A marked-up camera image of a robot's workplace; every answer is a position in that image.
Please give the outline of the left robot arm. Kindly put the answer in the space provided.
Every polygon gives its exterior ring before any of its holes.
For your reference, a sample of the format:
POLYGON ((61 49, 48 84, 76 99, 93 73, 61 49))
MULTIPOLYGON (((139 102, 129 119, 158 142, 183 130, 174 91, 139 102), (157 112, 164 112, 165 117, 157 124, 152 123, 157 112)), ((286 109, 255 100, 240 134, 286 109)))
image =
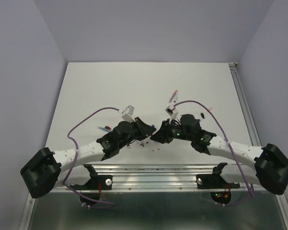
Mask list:
POLYGON ((121 121, 103 137, 74 149, 51 151, 40 149, 20 170, 20 174, 32 198, 40 198, 53 188, 63 186, 65 177, 74 167, 91 162, 108 160, 137 140, 150 137, 156 128, 145 124, 140 118, 135 121, 121 121))

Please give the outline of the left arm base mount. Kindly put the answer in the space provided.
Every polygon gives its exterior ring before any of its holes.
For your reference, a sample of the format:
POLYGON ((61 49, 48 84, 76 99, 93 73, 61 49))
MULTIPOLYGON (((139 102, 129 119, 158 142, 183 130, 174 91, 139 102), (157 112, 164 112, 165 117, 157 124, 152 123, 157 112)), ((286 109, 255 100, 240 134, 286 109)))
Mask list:
POLYGON ((94 167, 90 164, 85 164, 84 167, 89 172, 89 180, 80 186, 80 190, 111 190, 112 189, 112 175, 101 175, 96 172, 94 167))

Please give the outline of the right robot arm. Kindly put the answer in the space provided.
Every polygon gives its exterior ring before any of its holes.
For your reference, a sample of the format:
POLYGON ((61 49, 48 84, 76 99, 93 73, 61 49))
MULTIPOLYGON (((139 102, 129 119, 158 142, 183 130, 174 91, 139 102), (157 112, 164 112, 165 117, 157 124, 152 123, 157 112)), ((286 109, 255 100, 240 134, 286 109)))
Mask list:
POLYGON ((288 185, 288 158, 274 144, 265 147, 230 142, 201 128, 191 114, 182 115, 180 121, 167 119, 151 140, 165 144, 174 139, 189 141, 199 153, 219 156, 235 161, 234 165, 220 164, 211 175, 213 185, 229 183, 258 184, 267 191, 284 194, 288 185))

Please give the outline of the pink highlighter pen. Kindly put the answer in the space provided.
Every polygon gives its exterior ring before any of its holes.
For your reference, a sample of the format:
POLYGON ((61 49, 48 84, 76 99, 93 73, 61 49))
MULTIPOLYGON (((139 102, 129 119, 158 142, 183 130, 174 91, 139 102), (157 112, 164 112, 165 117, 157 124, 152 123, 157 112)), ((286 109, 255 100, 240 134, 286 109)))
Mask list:
POLYGON ((176 92, 178 92, 178 90, 175 90, 174 93, 172 94, 171 98, 169 99, 169 103, 172 104, 173 103, 173 99, 175 97, 176 92))

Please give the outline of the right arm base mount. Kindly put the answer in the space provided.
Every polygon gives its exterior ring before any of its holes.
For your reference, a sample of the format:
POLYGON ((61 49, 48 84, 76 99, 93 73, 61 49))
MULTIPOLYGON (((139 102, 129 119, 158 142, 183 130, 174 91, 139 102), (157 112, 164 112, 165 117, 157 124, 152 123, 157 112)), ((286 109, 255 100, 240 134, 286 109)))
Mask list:
POLYGON ((227 183, 222 177, 221 172, 227 163, 220 163, 213 168, 209 174, 198 174, 196 176, 198 189, 233 189, 240 188, 239 183, 227 183))

